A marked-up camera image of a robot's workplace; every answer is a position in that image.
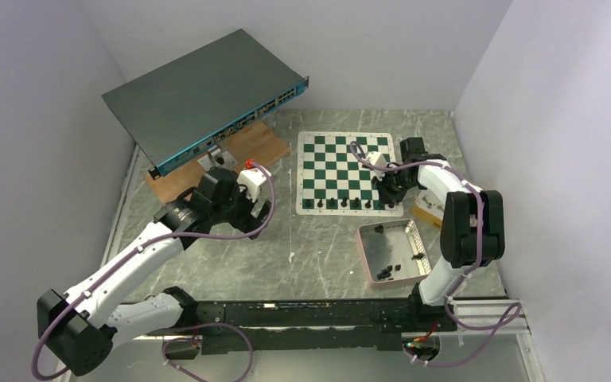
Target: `white square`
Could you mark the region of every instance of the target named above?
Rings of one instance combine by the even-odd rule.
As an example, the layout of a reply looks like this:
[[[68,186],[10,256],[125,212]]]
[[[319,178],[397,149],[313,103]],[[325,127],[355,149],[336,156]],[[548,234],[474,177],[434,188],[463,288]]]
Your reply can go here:
[[[360,189],[372,189],[371,181],[360,181]],[[373,198],[378,199],[378,191],[373,190],[373,192],[376,193]]]

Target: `grey wall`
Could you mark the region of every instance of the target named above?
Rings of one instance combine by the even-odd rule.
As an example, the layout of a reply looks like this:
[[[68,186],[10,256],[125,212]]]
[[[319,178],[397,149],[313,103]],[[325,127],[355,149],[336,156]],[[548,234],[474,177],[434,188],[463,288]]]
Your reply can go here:
[[[548,380],[611,380],[611,1],[515,0],[455,116]]]
[[[127,80],[245,28],[310,75],[290,107],[449,110],[510,3],[84,0]]]
[[[80,2],[0,1],[0,380],[32,380],[38,296],[99,266],[132,147],[100,95],[122,82]]]

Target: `wall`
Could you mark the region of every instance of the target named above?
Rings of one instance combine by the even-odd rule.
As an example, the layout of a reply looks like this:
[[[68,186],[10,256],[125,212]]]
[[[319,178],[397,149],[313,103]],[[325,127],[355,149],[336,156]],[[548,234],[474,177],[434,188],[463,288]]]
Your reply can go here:
[[[449,110],[510,3],[84,0],[127,80],[244,28],[310,76],[289,107]]]
[[[38,297],[99,266],[132,150],[100,95],[122,82],[80,2],[0,1],[0,380],[33,379]]]
[[[611,1],[515,0],[455,117],[547,380],[611,380]]]

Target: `chessboard border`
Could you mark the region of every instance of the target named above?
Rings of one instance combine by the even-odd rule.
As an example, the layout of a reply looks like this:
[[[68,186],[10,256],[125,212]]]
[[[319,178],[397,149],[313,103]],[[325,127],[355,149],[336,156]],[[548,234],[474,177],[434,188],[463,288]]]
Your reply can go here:
[[[367,133],[359,131],[300,131],[298,133],[298,143],[296,146],[298,156],[298,172],[296,178],[296,213],[299,215],[330,215],[330,216],[391,216],[401,217],[404,216],[404,207],[399,204],[396,206],[395,211],[369,211],[369,210],[356,210],[356,209],[304,209],[303,208],[303,140],[306,136],[343,136],[343,137],[372,137],[372,138],[387,138],[387,145],[390,151],[391,162],[396,161],[395,156],[395,143],[392,140],[392,135],[389,133]]]

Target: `wooden board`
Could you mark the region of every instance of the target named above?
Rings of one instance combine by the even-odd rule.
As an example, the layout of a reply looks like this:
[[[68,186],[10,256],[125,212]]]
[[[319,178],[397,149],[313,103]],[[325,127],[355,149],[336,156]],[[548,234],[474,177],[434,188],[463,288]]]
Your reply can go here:
[[[221,150],[228,150],[238,161],[238,164],[233,167],[235,172],[241,171],[244,168],[245,161],[249,159],[254,159],[260,165],[269,166],[289,153],[289,145],[278,138],[261,121],[245,127],[239,133],[223,141],[219,146],[221,146]],[[147,174],[144,180],[160,202],[171,201],[187,188],[198,184],[204,173],[204,169],[198,163],[198,158],[204,155],[206,154],[200,155],[165,177],[154,180]]]

